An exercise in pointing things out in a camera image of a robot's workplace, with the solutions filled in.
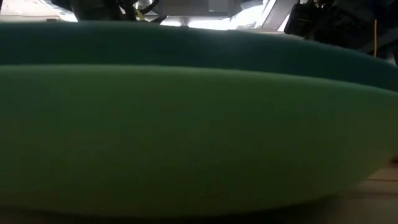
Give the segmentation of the teal plate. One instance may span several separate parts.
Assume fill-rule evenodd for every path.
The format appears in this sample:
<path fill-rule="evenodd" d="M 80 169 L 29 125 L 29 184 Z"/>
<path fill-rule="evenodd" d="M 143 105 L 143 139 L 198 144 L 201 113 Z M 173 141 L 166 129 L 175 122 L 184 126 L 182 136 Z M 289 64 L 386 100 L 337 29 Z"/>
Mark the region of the teal plate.
<path fill-rule="evenodd" d="M 398 93 L 398 66 L 283 35 L 140 22 L 0 22 L 0 65 L 163 65 L 324 78 Z"/>

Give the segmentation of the light green plate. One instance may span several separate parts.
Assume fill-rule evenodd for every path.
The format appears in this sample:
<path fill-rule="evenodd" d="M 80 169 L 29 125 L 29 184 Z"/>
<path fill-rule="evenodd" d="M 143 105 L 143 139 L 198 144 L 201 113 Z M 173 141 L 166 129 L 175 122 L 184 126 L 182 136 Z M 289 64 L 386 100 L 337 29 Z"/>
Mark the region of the light green plate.
<path fill-rule="evenodd" d="M 398 93 L 181 67 L 0 66 L 0 206 L 178 217 L 347 189 L 398 154 Z"/>

